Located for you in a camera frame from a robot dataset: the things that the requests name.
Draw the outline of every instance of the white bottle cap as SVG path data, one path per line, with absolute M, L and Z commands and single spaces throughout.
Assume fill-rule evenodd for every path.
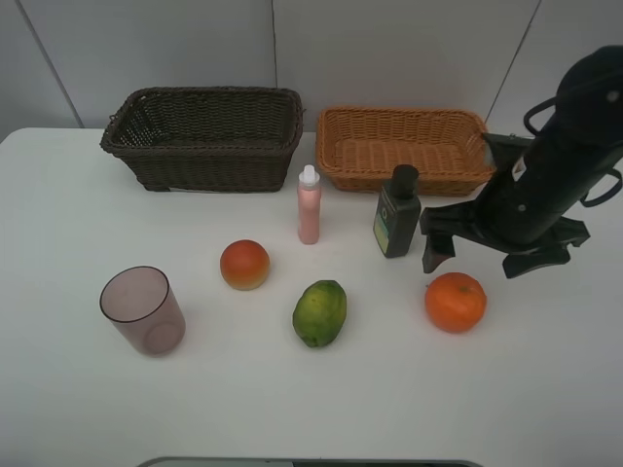
M 315 171 L 313 165 L 306 165 L 299 174 L 299 182 L 306 188 L 313 188 L 320 181 L 320 174 Z

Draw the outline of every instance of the bottle cap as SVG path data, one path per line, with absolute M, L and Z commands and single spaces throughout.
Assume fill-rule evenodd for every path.
M 299 174 L 299 182 L 301 185 L 312 188 L 320 181 L 320 174 L 315 171 L 313 165 L 306 165 L 303 171 Z
M 412 165 L 397 165 L 391 175 L 391 195 L 399 199 L 413 198 L 418 186 L 418 177 L 420 173 Z

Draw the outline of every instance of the basket rim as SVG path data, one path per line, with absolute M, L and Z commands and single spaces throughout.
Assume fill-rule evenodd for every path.
M 322 109 L 318 116 L 317 134 L 316 134 L 316 163 L 327 175 L 334 178 L 342 179 L 361 179 L 379 180 L 391 177 L 391 170 L 380 169 L 347 169 L 344 170 L 340 165 L 329 164 L 324 158 L 324 134 L 327 131 L 325 120 L 327 115 L 335 112 L 349 113 L 369 112 L 384 114 L 426 114 L 434 112 L 435 114 L 451 114 L 463 115 L 472 119 L 478 126 L 481 133 L 487 132 L 487 127 L 478 114 L 469 110 L 453 109 L 453 108 L 437 108 L 437 107 L 387 107 L 387 106 L 361 106 L 361 105 L 334 105 Z M 483 170 L 470 171 L 446 171 L 446 170 L 428 170 L 420 171 L 420 179 L 425 181 L 444 181 L 444 182 L 485 182 L 491 178 L 494 168 L 485 166 Z
M 205 94 L 210 92 L 230 92 L 230 93 L 265 93 L 265 94 L 281 94 L 289 97 L 290 101 L 294 105 L 294 122 L 292 130 L 288 135 L 288 139 L 283 143 L 275 143 L 274 146 L 251 146 L 243 144 L 202 144 L 196 146 L 168 146 L 168 145 L 128 145 L 122 143 L 116 143 L 113 141 L 116 136 L 116 132 L 119 129 L 119 125 L 127 115 L 130 107 L 143 96 L 147 96 L 155 93 L 169 93 L 169 94 Z M 294 90 L 287 88 L 265 88 L 265 87 L 238 87 L 238 86 L 211 86 L 211 87 L 151 87 L 135 90 L 124 101 L 122 106 L 117 112 L 110 116 L 110 122 L 104 129 L 101 141 L 99 143 L 102 150 L 107 153 L 113 154 L 115 152 L 123 151 L 124 157 L 131 157 L 132 155 L 143 155 L 147 152 L 158 151 L 159 153 L 188 153 L 191 155 L 197 151 L 218 151 L 221 154 L 227 154 L 228 152 L 239 154 L 240 151 L 248 150 L 254 153 L 266 152 L 267 155 L 288 154 L 292 152 L 299 144 L 301 135 L 303 134 L 303 104 L 301 102 L 301 96 Z

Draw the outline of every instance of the pink bottle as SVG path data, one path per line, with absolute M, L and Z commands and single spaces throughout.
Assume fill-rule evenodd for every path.
M 320 238 L 320 175 L 306 165 L 299 175 L 299 238 L 313 245 Z

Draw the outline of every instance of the orange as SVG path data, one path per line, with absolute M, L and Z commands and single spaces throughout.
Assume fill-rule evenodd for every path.
M 487 295 L 480 283 L 467 274 L 449 272 L 428 286 L 425 296 L 428 317 L 448 333 L 464 333 L 485 315 Z

